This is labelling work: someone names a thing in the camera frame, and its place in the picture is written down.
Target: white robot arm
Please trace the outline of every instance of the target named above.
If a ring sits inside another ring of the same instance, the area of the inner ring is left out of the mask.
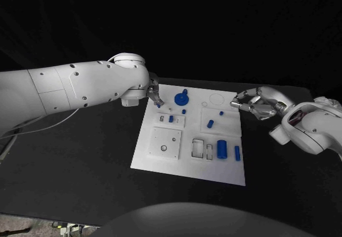
[[[95,61],[0,73],[0,137],[24,121],[121,98],[124,106],[158,98],[157,78],[144,59],[121,53],[113,63]]]
[[[239,103],[253,96],[248,104]],[[298,105],[271,87],[262,86],[239,93],[230,106],[249,111],[258,120],[274,115],[282,117],[281,124],[269,131],[271,137],[284,145],[288,141],[310,154],[326,148],[342,158],[342,111],[328,105],[304,102]]]

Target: blue object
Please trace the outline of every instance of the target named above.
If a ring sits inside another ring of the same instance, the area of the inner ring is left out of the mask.
[[[174,103],[180,106],[186,105],[188,102],[187,90],[184,89],[181,93],[174,96]]]
[[[226,141],[217,140],[217,159],[226,159]]]
[[[235,146],[235,160],[240,161],[240,159],[239,159],[239,147],[238,146]]]
[[[212,128],[212,124],[213,124],[213,120],[209,120],[209,122],[207,122],[207,128]]]

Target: white board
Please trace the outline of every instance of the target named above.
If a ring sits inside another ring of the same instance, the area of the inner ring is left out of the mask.
[[[187,89],[188,103],[178,106],[174,96],[183,89]],[[245,186],[239,112],[229,106],[235,95],[235,92],[160,84],[165,104],[157,108],[148,100],[129,167]],[[213,120],[212,128],[206,127],[209,120]],[[217,140],[227,143],[226,159],[216,157]],[[201,145],[203,158],[197,151]],[[239,146],[239,161],[235,146]]]

